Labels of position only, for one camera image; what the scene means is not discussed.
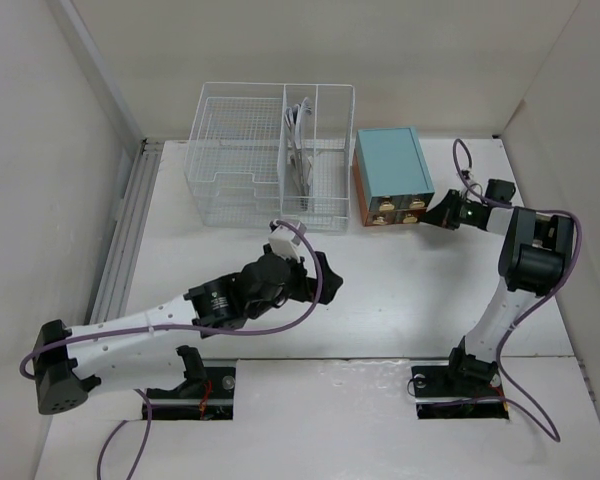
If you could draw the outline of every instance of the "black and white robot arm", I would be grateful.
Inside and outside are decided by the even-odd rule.
[[[508,191],[497,201],[508,203],[515,187],[495,182],[499,182],[498,191]],[[571,262],[574,222],[523,207],[492,207],[467,200],[456,190],[450,190],[420,221],[452,230],[471,225],[504,237],[498,261],[500,281],[480,321],[452,349],[448,367],[419,371],[418,378],[427,380],[421,381],[417,396],[474,396],[489,385],[499,386],[498,345],[515,327],[516,319],[562,279]]]
[[[304,232],[304,225],[298,228]],[[33,359],[38,410],[43,415],[64,412],[89,395],[115,390],[160,388],[196,390],[206,380],[198,350],[187,343],[195,331],[165,330],[164,326],[238,330],[291,299],[314,301],[316,282],[307,276],[298,253],[299,237],[290,229],[272,226],[264,255],[231,273],[189,289],[149,310],[105,323],[67,328],[61,320],[43,325],[36,349],[67,337],[100,338],[53,348]],[[316,252],[323,286],[318,303],[330,303],[343,283]],[[102,336],[137,329],[137,333]],[[202,338],[212,332],[202,332]]]

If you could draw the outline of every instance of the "wire basket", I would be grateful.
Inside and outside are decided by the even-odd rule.
[[[308,97],[304,147],[311,195],[291,177],[283,115]],[[344,231],[354,89],[350,85],[206,83],[191,130],[185,176],[205,225],[267,227],[274,218]]]

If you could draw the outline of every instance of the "blue box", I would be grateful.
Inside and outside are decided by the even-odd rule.
[[[358,130],[355,162],[368,212],[425,209],[433,182],[415,128]]]

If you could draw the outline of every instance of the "white tabletop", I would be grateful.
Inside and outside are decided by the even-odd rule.
[[[434,203],[461,188],[450,139],[422,139],[436,188]],[[499,140],[470,140],[476,179],[514,180]],[[184,142],[167,142],[158,172],[127,313],[153,307],[189,288],[240,271],[262,254],[266,230],[202,225],[183,174]],[[514,202],[521,203],[518,196]],[[480,319],[498,283],[502,237],[472,227],[361,226],[354,189],[344,235],[312,233],[344,285],[329,306],[302,325],[259,338],[215,336],[187,342],[203,358],[446,357]],[[288,302],[246,328],[269,328],[299,316]],[[558,307],[551,301],[519,328],[506,355],[572,355]]]
[[[233,421],[154,423],[134,480],[600,480],[600,424],[575,358],[506,364],[562,443],[513,409],[510,421],[418,420],[407,360],[240,361]],[[107,435],[139,414],[124,392],[55,416],[36,480],[93,479]],[[126,478],[144,428],[118,433],[103,478]]]

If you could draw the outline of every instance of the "wire rack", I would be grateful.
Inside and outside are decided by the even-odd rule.
[[[305,125],[313,184],[303,197],[287,175],[283,113],[305,97],[313,107]],[[266,227],[287,218],[314,230],[346,230],[353,107],[346,85],[205,84],[185,162],[203,222]]]

